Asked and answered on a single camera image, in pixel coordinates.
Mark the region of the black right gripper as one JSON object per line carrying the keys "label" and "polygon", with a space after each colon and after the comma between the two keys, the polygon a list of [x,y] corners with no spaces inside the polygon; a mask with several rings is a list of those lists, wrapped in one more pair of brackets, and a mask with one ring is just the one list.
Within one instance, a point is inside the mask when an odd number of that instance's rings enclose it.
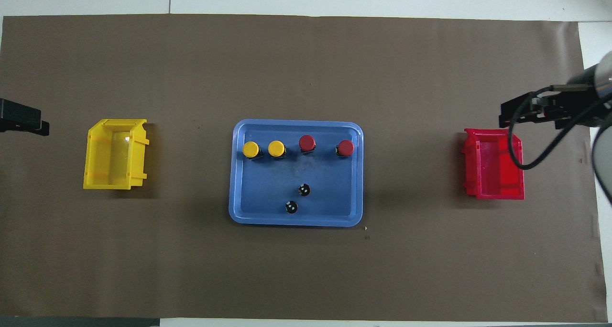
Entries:
{"label": "black right gripper", "polygon": [[541,123],[553,122],[556,130],[565,128],[577,118],[577,125],[586,127],[601,126],[601,108],[595,107],[584,116],[579,114],[587,109],[592,103],[599,100],[595,91],[595,69],[596,65],[586,68],[583,72],[575,74],[565,85],[584,85],[586,90],[559,90],[560,84],[549,85],[545,92],[553,92],[553,95],[541,98],[544,101],[543,107],[533,99],[538,99],[538,92],[522,94],[517,98],[501,103],[499,107],[499,128],[508,128],[513,120],[514,114],[518,113],[515,123]]}

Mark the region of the red plastic bin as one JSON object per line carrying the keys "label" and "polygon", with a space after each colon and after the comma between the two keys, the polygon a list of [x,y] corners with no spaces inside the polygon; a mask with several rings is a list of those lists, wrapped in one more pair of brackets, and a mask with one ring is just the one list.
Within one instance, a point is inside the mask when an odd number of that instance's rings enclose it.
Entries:
{"label": "red plastic bin", "polygon": [[524,200],[523,170],[512,161],[507,129],[465,128],[463,187],[479,200]]}

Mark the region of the yellow plastic bin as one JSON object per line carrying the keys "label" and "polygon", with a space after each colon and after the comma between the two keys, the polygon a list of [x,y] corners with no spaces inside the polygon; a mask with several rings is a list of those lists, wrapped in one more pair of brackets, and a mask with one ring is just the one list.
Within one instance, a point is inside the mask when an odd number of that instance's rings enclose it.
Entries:
{"label": "yellow plastic bin", "polygon": [[131,190],[141,187],[146,147],[146,119],[102,119],[87,133],[84,189]]}

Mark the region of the brown paper table mat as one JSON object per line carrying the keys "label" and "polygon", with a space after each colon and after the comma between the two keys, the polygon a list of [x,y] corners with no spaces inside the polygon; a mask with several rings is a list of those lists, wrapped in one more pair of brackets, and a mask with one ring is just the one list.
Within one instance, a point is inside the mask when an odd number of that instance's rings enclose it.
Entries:
{"label": "brown paper table mat", "polygon": [[[581,70],[574,22],[6,17],[0,98],[50,135],[0,134],[0,316],[606,321],[588,129],[522,201],[462,186],[465,128]],[[251,118],[358,124],[359,225],[234,222]],[[147,120],[141,187],[83,188],[102,119]]]}

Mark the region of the blue plastic tray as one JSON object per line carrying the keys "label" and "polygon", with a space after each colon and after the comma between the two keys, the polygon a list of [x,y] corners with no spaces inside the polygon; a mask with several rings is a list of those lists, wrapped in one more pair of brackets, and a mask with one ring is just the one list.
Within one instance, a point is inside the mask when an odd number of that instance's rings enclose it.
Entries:
{"label": "blue plastic tray", "polygon": [[[299,138],[312,135],[317,147],[302,155]],[[336,156],[335,146],[351,140],[351,157]],[[282,159],[269,156],[269,142],[280,140],[287,148]],[[257,142],[263,156],[255,161],[243,157],[245,142]],[[300,196],[300,184],[312,192]],[[347,228],[363,216],[364,133],[347,121],[241,120],[232,132],[231,176],[228,211],[238,223]],[[296,201],[294,214],[285,203]]]}

